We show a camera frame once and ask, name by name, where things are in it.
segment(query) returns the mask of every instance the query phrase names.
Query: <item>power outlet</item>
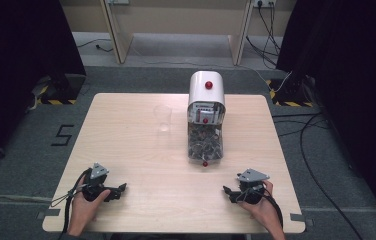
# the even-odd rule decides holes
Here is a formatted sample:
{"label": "power outlet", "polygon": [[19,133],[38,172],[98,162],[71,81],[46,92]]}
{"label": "power outlet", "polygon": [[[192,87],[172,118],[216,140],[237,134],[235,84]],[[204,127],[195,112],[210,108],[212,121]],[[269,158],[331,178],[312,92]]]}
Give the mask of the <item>power outlet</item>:
{"label": "power outlet", "polygon": [[259,1],[262,2],[262,8],[271,8],[272,4],[275,7],[276,0],[254,0],[253,7],[259,7]]}

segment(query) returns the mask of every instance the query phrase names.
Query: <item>human hand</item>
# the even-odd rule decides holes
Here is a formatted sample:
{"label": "human hand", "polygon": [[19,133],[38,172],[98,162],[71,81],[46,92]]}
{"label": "human hand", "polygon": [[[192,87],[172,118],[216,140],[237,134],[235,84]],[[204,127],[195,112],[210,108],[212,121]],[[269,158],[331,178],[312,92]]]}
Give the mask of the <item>human hand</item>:
{"label": "human hand", "polygon": [[[267,180],[263,180],[263,184],[267,190],[264,195],[272,196],[273,184]],[[273,239],[285,240],[285,234],[279,222],[278,214],[274,206],[267,199],[262,198],[257,204],[238,202],[238,205],[250,212],[251,218],[256,219],[262,224],[272,235]]]}
{"label": "human hand", "polygon": [[85,229],[86,225],[92,220],[95,221],[95,214],[100,204],[110,194],[110,190],[106,189],[92,202],[87,201],[79,186],[83,184],[85,176],[78,183],[79,191],[75,194],[72,202],[72,216],[70,218],[69,228],[67,234],[71,236],[80,236]]}

